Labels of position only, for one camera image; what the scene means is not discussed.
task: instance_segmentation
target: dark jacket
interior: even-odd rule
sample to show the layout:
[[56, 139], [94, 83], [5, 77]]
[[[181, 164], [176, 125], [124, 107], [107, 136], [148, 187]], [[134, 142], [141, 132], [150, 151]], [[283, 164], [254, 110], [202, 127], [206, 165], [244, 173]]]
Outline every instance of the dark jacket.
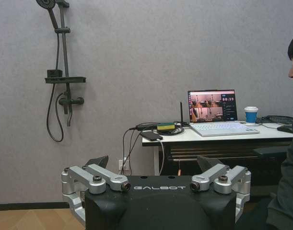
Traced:
[[267, 223], [279, 230], [293, 230], [293, 139], [281, 173], [277, 196], [268, 206]]

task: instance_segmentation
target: laptop keyboard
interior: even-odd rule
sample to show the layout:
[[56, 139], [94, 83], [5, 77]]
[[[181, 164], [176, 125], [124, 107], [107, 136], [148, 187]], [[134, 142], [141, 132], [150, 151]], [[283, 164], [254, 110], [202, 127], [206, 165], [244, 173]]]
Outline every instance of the laptop keyboard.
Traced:
[[237, 122], [191, 124], [191, 126], [194, 127], [196, 130], [247, 128], [246, 126]]

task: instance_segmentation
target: antenna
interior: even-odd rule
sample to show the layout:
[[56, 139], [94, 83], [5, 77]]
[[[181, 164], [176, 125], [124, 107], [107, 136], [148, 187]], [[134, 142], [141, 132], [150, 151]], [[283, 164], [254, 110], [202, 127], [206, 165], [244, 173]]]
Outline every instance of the antenna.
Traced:
[[184, 119], [183, 119], [183, 104], [180, 102], [180, 124], [183, 127], [184, 126]]

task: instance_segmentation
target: silver metal arm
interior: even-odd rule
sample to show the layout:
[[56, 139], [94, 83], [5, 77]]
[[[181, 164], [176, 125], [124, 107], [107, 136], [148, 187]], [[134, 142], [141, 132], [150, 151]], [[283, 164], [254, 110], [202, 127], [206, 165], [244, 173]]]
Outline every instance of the silver metal arm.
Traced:
[[219, 176], [214, 180], [214, 190], [218, 193], [229, 194], [236, 192], [236, 214], [237, 222], [243, 213], [245, 202], [250, 200], [251, 172], [245, 167], [235, 166], [225, 176]]
[[101, 176], [106, 180], [106, 183], [110, 185], [110, 188], [114, 191], [128, 191], [130, 189], [130, 183], [126, 176], [118, 175], [104, 169], [97, 164], [91, 164], [86, 167], [86, 171], [91, 174]]
[[85, 226], [85, 210], [82, 207], [81, 192], [89, 189], [92, 194], [101, 194], [106, 183], [115, 191], [128, 191], [130, 183], [126, 176], [116, 175], [96, 164], [65, 168], [61, 174], [62, 197], [70, 205], [72, 214]]
[[217, 164], [200, 175], [194, 175], [190, 187], [194, 192], [205, 191], [209, 189], [210, 184], [218, 176], [226, 174], [227, 167], [223, 164]]

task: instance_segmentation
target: shower head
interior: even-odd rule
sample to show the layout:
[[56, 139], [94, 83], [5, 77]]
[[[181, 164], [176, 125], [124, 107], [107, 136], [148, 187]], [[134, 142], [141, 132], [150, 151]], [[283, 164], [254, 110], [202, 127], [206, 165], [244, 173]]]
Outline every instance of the shower head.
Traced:
[[54, 12], [52, 11], [52, 9], [56, 5], [55, 1], [54, 0], [36, 0], [36, 2], [44, 9], [48, 10], [52, 25], [55, 29], [57, 29], [58, 24], [57, 24]]

